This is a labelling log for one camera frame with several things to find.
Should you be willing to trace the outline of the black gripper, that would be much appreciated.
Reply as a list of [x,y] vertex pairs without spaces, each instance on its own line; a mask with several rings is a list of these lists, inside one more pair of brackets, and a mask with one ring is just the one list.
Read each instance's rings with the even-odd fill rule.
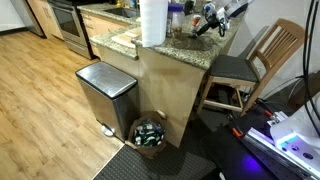
[[224,37],[225,31],[230,28],[225,9],[221,6],[215,5],[214,3],[207,3],[204,6],[204,15],[207,23],[202,26],[195,35],[198,37],[205,33],[209,28],[218,28],[219,35]]

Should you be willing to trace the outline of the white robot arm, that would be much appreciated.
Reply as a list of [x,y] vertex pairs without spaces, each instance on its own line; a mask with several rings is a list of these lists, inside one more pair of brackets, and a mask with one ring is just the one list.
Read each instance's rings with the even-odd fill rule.
[[[302,47],[303,79],[308,82],[309,48],[312,43],[314,20],[319,0],[311,0],[309,15],[305,27],[278,19],[271,29],[258,43],[247,59],[220,55],[210,67],[207,88],[216,84],[252,87],[253,92],[246,104],[236,110],[245,113],[257,99],[267,83],[281,66]],[[278,125],[271,127],[271,135],[275,147],[286,154],[289,159],[307,170],[315,179],[320,177],[319,153],[315,147],[319,144],[319,127],[312,119],[319,112],[309,93],[305,94],[305,112],[309,116],[304,119],[300,114],[293,115]]]

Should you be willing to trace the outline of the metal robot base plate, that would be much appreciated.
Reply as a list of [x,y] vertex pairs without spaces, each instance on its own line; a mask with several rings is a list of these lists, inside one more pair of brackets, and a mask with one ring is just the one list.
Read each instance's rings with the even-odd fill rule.
[[251,127],[244,133],[236,122],[233,123],[232,133],[236,137],[242,137],[253,146],[261,149],[264,153],[293,172],[313,180],[320,179],[320,155],[315,147],[307,143],[301,135],[293,129],[284,128],[284,123],[289,119],[282,111],[269,114],[271,137],[262,134]]

